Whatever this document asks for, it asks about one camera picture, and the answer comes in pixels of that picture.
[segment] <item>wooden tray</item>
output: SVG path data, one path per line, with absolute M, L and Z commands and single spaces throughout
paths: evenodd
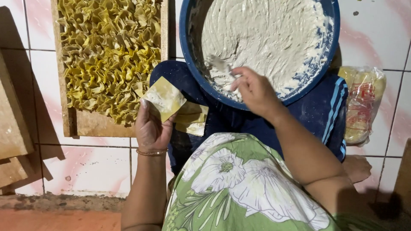
M 57 56 L 58 78 L 60 85 L 60 98 L 63 117 L 64 136 L 107 136 L 107 137 L 135 137 L 134 125 L 124 127 L 116 125 L 111 117 L 97 112 L 78 111 L 67 108 L 67 89 L 64 77 L 64 63 L 62 61 L 62 44 L 59 42 L 60 33 L 64 27 L 56 21 L 62 17 L 57 10 L 58 0 L 51 0 L 51 12 L 53 14 L 53 27 L 55 37 L 55 49 Z M 161 61 L 169 59 L 169 0 L 161 2 Z

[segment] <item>bowl rim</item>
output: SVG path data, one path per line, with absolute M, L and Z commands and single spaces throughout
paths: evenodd
M 192 0 L 183 0 L 182 5 L 181 5 L 181 10 L 180 10 L 180 19 L 179 19 L 179 36 L 180 36 L 180 45 L 181 45 L 181 50 L 184 56 L 184 59 L 187 63 L 188 69 L 190 72 L 193 74 L 194 78 L 197 80 L 199 85 L 208 93 L 210 94 L 213 98 L 216 98 L 218 101 L 221 103 L 234 107 L 236 109 L 241 109 L 245 111 L 249 111 L 248 107 L 245 105 L 243 102 L 238 102 L 233 99 L 228 98 L 222 93 L 219 93 L 217 90 L 215 90 L 211 84 L 203 77 L 203 75 L 199 72 L 197 67 L 194 64 L 193 58 L 191 57 L 189 47 L 188 47 L 188 41 L 187 41 L 187 35 L 188 35 L 188 20 L 186 21 L 185 18 L 189 17 L 187 15 L 188 11 L 188 6 L 189 3 Z M 341 18 L 340 18 L 340 11 L 339 11 L 339 4 L 338 0 L 329 0 L 331 1 L 331 5 L 334 7 L 334 35 L 332 37 L 332 44 L 330 48 L 330 52 L 328 54 L 328 59 L 325 61 L 323 67 L 321 68 L 320 72 L 314 76 L 313 80 L 311 81 L 310 84 L 306 85 L 304 89 L 302 89 L 299 93 L 291 96 L 290 98 L 282 101 L 282 103 L 287 106 L 289 104 L 292 104 L 293 102 L 299 100 L 302 98 L 304 95 L 306 95 L 309 91 L 311 91 L 314 86 L 317 85 L 317 83 L 322 79 L 322 77 L 325 75 L 327 72 L 330 63 L 332 61 L 332 58 L 334 57 L 335 51 L 337 50 L 338 47 L 338 38 L 339 38 L 339 33 L 340 33 L 340 23 L 341 23 Z

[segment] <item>stack of wonton wrappers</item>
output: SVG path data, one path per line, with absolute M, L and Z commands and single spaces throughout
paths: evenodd
M 174 113 L 175 129 L 196 136 L 204 135 L 208 107 L 191 103 L 164 77 L 159 78 L 142 97 L 150 103 L 150 113 L 162 122 Z
M 116 124 L 137 117 L 160 62 L 158 0 L 58 0 L 68 107 Z

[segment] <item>dark blue pants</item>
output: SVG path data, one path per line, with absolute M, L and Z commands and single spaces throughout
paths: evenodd
M 283 157 L 274 127 L 249 111 L 229 107 L 204 91 L 185 62 L 164 61 L 151 73 L 150 85 L 161 76 L 178 88 L 193 103 L 209 107 L 204 136 L 173 129 L 169 143 L 171 170 L 178 174 L 191 154 L 216 132 L 249 133 Z M 345 156 L 345 103 L 347 85 L 343 78 L 326 74 L 308 94 L 287 106 L 290 113 L 319 138 L 342 161 Z

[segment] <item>foot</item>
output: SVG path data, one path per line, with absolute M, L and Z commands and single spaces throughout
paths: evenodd
M 353 183 L 363 181 L 371 175 L 372 166 L 364 156 L 347 155 L 342 166 Z

